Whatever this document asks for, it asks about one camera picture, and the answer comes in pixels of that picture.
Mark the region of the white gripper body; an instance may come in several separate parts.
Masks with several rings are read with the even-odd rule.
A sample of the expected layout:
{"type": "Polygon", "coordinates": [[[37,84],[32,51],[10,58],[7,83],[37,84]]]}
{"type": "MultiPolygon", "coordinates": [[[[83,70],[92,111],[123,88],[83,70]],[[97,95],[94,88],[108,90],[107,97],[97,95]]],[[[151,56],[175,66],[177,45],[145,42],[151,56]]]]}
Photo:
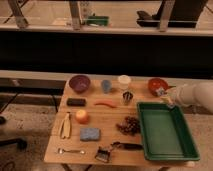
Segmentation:
{"type": "Polygon", "coordinates": [[[170,88],[166,91],[166,94],[162,96],[162,101],[169,107],[174,108],[178,105],[177,90],[170,88]]]}

